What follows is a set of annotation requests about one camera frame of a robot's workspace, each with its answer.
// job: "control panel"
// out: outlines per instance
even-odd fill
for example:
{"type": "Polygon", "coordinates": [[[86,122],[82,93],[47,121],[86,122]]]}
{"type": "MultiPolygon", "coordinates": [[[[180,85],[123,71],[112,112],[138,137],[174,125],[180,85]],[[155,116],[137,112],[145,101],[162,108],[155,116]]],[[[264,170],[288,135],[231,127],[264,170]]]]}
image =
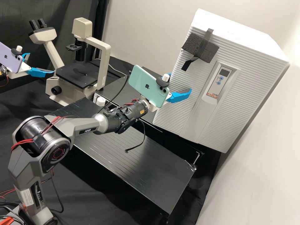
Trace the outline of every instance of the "control panel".
{"type": "Polygon", "coordinates": [[[231,69],[221,66],[206,95],[217,99],[231,73],[231,69]]]}

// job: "smartphone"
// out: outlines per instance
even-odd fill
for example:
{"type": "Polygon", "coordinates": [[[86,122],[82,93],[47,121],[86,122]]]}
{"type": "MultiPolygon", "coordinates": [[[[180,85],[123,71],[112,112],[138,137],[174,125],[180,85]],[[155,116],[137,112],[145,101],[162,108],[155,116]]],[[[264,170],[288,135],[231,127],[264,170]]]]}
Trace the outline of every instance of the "smartphone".
{"type": "Polygon", "coordinates": [[[14,73],[18,73],[21,67],[23,58],[22,56],[16,56],[12,53],[12,50],[5,44],[0,42],[0,63],[14,73]]]}
{"type": "Polygon", "coordinates": [[[156,78],[138,65],[133,67],[128,83],[158,108],[162,107],[170,92],[169,88],[160,87],[156,78]]]}

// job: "mint green iphone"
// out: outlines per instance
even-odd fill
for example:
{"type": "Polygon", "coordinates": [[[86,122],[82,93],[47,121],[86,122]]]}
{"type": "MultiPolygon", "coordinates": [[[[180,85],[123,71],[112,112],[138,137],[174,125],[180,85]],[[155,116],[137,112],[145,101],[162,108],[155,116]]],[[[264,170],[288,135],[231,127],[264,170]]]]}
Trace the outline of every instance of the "mint green iphone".
{"type": "Polygon", "coordinates": [[[156,78],[138,65],[133,67],[128,83],[158,108],[162,107],[169,94],[169,88],[160,87],[156,78]]]}

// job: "black cable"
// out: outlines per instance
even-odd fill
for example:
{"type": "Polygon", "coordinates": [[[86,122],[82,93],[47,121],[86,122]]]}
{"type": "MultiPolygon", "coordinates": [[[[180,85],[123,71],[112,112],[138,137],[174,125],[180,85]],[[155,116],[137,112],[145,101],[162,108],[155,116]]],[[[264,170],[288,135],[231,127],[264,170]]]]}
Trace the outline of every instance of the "black cable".
{"type": "Polygon", "coordinates": [[[11,218],[14,218],[14,221],[15,221],[15,222],[17,222],[17,223],[19,223],[19,224],[21,224],[21,225],[24,225],[24,224],[19,220],[18,217],[11,216],[11,215],[0,215],[0,218],[1,218],[1,217],[11,217],[11,218]]]}
{"type": "Polygon", "coordinates": [[[11,210],[10,208],[8,208],[7,206],[0,206],[0,208],[4,208],[4,209],[6,209],[7,211],[9,211],[9,212],[15,214],[15,215],[19,218],[19,220],[20,220],[22,223],[24,223],[24,221],[22,220],[22,218],[21,218],[17,213],[15,213],[13,210],[11,210]]]}
{"type": "Polygon", "coordinates": [[[1,204],[5,204],[5,205],[11,205],[11,206],[18,206],[19,203],[16,202],[5,202],[5,201],[0,201],[1,204]]]}
{"type": "Polygon", "coordinates": [[[120,92],[123,90],[123,88],[125,87],[127,81],[128,81],[129,75],[127,75],[125,83],[123,84],[123,86],[121,87],[121,89],[119,90],[119,92],[115,95],[115,97],[113,97],[108,103],[106,103],[97,113],[99,113],[102,109],[104,109],[109,103],[111,103],[119,94],[120,92]]]}
{"type": "Polygon", "coordinates": [[[57,192],[57,190],[56,190],[55,184],[54,184],[54,182],[53,182],[52,172],[50,172],[50,176],[51,176],[51,181],[52,181],[52,184],[53,184],[55,193],[56,193],[56,195],[57,195],[58,201],[59,201],[59,203],[60,203],[60,206],[62,207],[62,209],[61,209],[60,211],[58,211],[58,210],[56,210],[56,209],[51,209],[51,210],[52,210],[52,211],[55,211],[55,212],[57,212],[57,213],[62,213],[63,210],[64,210],[64,208],[63,208],[63,203],[62,203],[62,201],[60,200],[60,197],[59,197],[58,192],[57,192]]]}
{"type": "Polygon", "coordinates": [[[144,128],[144,139],[143,139],[142,143],[140,143],[140,144],[138,144],[138,145],[136,145],[136,146],[134,146],[134,147],[125,149],[125,152],[126,152],[126,153],[128,153],[128,151],[130,151],[130,150],[132,150],[132,149],[134,149],[134,148],[136,148],[136,147],[141,146],[141,145],[144,143],[144,140],[145,140],[145,137],[146,137],[145,124],[144,124],[144,122],[143,122],[142,120],[140,120],[140,119],[138,119],[138,121],[140,121],[140,122],[142,123],[142,125],[143,125],[143,128],[144,128]]]}

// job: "white cap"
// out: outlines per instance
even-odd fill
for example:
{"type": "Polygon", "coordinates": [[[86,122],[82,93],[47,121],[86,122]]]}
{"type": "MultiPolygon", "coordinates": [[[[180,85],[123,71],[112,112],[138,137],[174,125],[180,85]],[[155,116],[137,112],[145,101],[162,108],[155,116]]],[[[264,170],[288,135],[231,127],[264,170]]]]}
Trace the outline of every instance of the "white cap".
{"type": "Polygon", "coordinates": [[[163,80],[164,82],[168,82],[169,79],[170,79],[170,75],[167,74],[167,73],[165,73],[165,74],[162,76],[162,80],[163,80]]]}
{"type": "Polygon", "coordinates": [[[97,101],[96,101],[96,105],[98,105],[98,106],[104,106],[105,105],[105,98],[103,98],[103,97],[98,97],[97,98],[97,101]]]}
{"type": "Polygon", "coordinates": [[[18,51],[18,52],[21,52],[22,51],[22,46],[20,46],[20,45],[18,45],[17,47],[16,47],[16,50],[18,51]]]}

